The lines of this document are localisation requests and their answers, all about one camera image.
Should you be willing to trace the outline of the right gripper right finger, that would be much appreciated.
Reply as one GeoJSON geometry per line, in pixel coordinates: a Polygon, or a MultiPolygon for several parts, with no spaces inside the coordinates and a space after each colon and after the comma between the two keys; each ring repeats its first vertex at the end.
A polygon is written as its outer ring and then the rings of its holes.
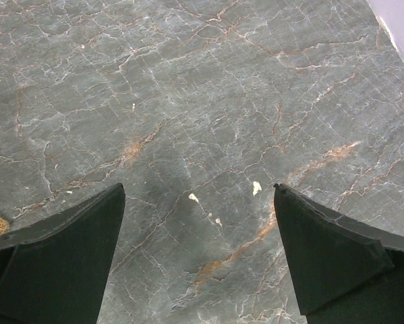
{"type": "Polygon", "coordinates": [[[308,323],[404,323],[404,237],[275,185],[275,213],[308,323]]]}

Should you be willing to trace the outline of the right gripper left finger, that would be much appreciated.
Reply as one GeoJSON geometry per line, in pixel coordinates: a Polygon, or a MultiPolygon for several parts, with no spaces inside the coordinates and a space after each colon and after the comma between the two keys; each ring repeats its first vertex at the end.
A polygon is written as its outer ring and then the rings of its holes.
{"type": "Polygon", "coordinates": [[[124,208],[117,183],[0,235],[0,323],[96,323],[124,208]]]}

